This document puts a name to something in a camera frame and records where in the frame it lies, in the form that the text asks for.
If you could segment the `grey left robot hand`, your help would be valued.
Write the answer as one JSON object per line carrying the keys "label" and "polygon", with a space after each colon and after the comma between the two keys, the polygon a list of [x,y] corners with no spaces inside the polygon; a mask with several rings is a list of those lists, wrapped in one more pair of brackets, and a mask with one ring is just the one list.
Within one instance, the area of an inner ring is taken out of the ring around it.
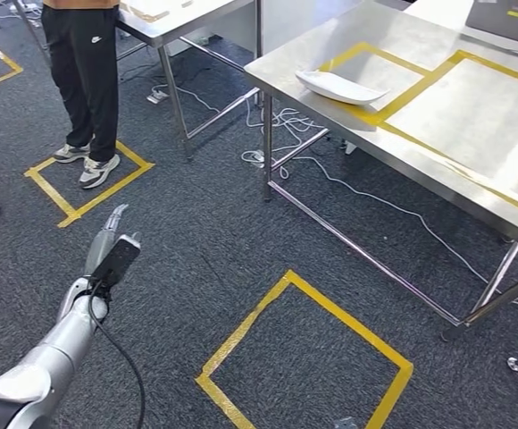
{"label": "grey left robot hand", "polygon": [[93,239],[85,260],[84,276],[93,274],[110,251],[116,239],[118,224],[128,207],[128,204],[116,207]]}

